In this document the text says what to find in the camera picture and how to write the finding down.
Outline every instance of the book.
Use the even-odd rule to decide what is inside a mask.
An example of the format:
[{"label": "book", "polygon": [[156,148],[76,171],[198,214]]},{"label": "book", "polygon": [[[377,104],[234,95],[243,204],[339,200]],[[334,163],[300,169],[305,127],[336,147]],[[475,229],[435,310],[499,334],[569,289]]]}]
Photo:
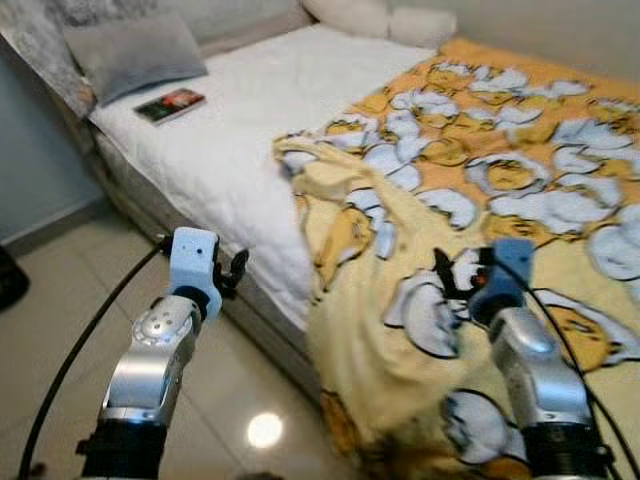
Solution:
[{"label": "book", "polygon": [[179,88],[134,108],[134,111],[154,125],[160,125],[204,105],[205,100],[205,96],[200,93]]}]

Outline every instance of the light blue wall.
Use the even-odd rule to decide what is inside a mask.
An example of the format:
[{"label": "light blue wall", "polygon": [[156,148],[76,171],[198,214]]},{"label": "light blue wall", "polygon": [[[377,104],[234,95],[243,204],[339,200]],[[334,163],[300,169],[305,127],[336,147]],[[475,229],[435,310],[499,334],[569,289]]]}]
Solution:
[{"label": "light blue wall", "polygon": [[0,45],[0,243],[101,196],[38,79]]}]

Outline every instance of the mattress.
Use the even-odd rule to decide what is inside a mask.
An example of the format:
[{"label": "mattress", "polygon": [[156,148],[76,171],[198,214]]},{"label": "mattress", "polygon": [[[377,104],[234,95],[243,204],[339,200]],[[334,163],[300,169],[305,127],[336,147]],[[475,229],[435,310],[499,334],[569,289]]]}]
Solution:
[{"label": "mattress", "polygon": [[[433,54],[314,25],[209,58],[207,76],[133,93],[90,120],[180,213],[216,231],[227,252],[249,248],[249,273],[304,329],[311,261],[271,141],[320,127]],[[203,93],[207,104],[161,126],[133,112],[178,87]]]}]

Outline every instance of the tile floor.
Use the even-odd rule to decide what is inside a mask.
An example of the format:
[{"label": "tile floor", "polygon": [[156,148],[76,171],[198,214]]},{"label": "tile floor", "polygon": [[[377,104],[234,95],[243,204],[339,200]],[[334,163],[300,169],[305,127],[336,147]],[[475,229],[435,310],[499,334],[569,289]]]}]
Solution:
[{"label": "tile floor", "polygon": [[[17,472],[26,435],[64,356],[109,290],[150,244],[115,214],[85,224],[18,259],[28,295],[0,313],[0,479]],[[36,459],[53,480],[77,476],[78,440],[95,427],[131,322],[166,286],[158,256],[123,292],[77,359],[47,419]],[[281,440],[258,450],[247,425],[279,415]],[[270,470],[287,480],[354,478],[332,451],[319,414],[229,320],[203,328],[169,431],[161,479],[233,479]]]}]

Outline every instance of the white pillow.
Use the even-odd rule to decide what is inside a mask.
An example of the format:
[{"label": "white pillow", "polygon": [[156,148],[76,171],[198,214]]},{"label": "white pillow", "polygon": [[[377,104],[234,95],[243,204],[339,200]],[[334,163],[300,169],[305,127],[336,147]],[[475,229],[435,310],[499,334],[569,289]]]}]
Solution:
[{"label": "white pillow", "polygon": [[389,36],[388,0],[301,0],[309,12],[330,27],[362,37]]},{"label": "white pillow", "polygon": [[391,39],[414,47],[437,49],[456,31],[456,16],[448,10],[397,7],[389,22]]}]

